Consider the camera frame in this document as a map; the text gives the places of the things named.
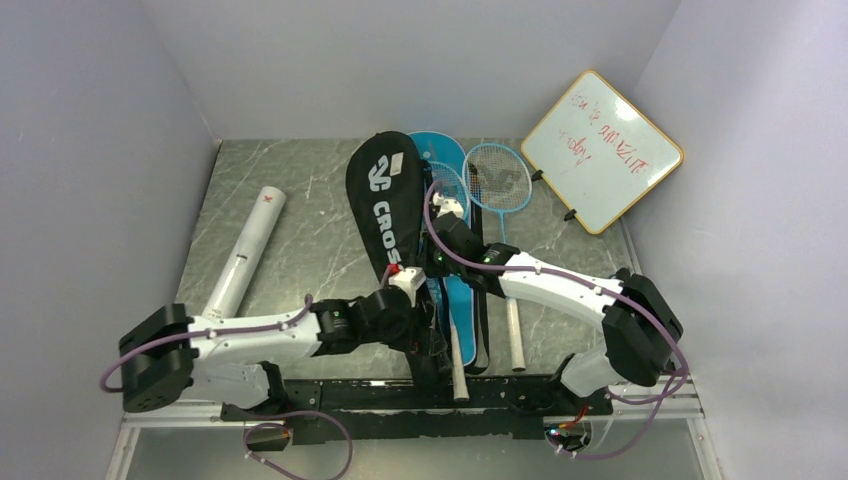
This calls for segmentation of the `blue white badminton racket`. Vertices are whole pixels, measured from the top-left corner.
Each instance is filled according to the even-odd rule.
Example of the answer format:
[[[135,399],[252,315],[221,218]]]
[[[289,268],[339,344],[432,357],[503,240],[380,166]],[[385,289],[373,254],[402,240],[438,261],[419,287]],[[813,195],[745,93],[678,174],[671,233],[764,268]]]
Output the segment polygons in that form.
[[[532,195],[527,166],[510,147],[487,142],[469,150],[463,168],[472,202],[498,216],[499,243],[506,244],[505,216],[523,209]]]

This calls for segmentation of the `black racket cover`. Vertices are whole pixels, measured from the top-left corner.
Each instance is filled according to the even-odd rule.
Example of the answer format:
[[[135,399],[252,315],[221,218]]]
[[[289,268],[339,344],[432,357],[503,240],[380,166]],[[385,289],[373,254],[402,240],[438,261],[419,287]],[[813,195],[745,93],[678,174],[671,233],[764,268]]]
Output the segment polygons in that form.
[[[417,267],[423,222],[425,179],[419,151],[398,131],[377,133],[352,154],[345,170],[348,203],[375,275],[387,267]],[[416,291],[414,330],[401,341],[412,380],[434,387],[445,379],[447,342],[441,306],[431,289]]]

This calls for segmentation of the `white shuttlecock tube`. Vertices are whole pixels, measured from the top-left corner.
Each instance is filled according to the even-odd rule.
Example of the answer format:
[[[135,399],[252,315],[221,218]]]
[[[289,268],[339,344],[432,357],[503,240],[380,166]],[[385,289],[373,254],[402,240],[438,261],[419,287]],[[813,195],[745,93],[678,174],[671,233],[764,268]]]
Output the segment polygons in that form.
[[[265,186],[234,244],[207,300],[203,317],[234,318],[252,281],[269,238],[286,202],[286,194]]]

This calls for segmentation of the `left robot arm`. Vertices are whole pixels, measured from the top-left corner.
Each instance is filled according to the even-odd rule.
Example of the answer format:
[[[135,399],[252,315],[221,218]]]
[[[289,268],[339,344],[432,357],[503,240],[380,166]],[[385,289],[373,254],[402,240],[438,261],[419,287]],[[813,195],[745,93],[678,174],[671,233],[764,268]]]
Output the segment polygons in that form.
[[[404,353],[414,380],[439,379],[446,340],[422,269],[390,273],[368,296],[316,301],[288,313],[217,318],[193,316],[180,303],[165,305],[119,341],[116,392],[127,413],[150,412],[182,398],[250,410],[262,420],[286,405],[276,362],[348,355],[367,344]]]

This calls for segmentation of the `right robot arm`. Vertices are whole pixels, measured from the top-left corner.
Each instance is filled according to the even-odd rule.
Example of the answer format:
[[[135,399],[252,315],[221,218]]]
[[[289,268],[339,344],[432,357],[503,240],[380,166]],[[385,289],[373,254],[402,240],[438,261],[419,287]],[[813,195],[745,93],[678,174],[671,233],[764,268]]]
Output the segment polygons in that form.
[[[454,212],[456,203],[428,193],[423,219],[436,246],[434,265],[485,294],[540,304],[583,321],[600,344],[567,356],[550,380],[549,399],[561,414],[576,413],[588,397],[619,382],[653,387],[671,359],[683,379],[683,328],[655,284],[639,274],[599,278],[543,262],[502,243],[484,243]]]

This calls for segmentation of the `blue racket cover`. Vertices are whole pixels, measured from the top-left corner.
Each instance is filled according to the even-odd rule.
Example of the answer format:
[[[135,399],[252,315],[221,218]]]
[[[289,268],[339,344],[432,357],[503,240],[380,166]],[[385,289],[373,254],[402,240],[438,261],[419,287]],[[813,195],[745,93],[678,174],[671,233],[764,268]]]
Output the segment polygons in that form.
[[[436,131],[415,131],[409,136],[424,160],[446,165],[463,181],[462,167],[466,154],[457,140]],[[450,316],[456,324],[464,369],[471,374],[477,357],[475,293],[456,276],[443,278],[442,284]]]

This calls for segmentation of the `white dry erase board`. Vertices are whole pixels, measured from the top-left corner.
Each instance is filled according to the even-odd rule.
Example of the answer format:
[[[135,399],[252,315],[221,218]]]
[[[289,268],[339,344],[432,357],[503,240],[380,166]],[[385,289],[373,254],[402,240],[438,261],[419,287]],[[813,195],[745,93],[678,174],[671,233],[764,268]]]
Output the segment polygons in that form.
[[[600,234],[666,178],[684,151],[594,70],[586,70],[521,144],[574,218]]]

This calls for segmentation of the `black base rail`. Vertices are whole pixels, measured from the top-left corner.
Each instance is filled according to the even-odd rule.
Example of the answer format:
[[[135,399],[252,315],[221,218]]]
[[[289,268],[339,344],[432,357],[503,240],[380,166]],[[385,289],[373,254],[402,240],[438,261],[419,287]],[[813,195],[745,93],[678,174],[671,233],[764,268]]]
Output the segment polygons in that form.
[[[340,440],[320,412],[342,423],[355,440],[415,439],[508,435],[514,440],[539,440],[545,428],[568,422],[579,413],[609,416],[613,407],[604,392],[585,399],[558,395],[545,375],[473,377],[470,398],[458,401],[451,385],[417,387],[409,380],[287,380],[287,397],[267,407],[243,410],[224,404],[225,422],[255,422],[290,411],[306,411],[289,421],[297,445]]]

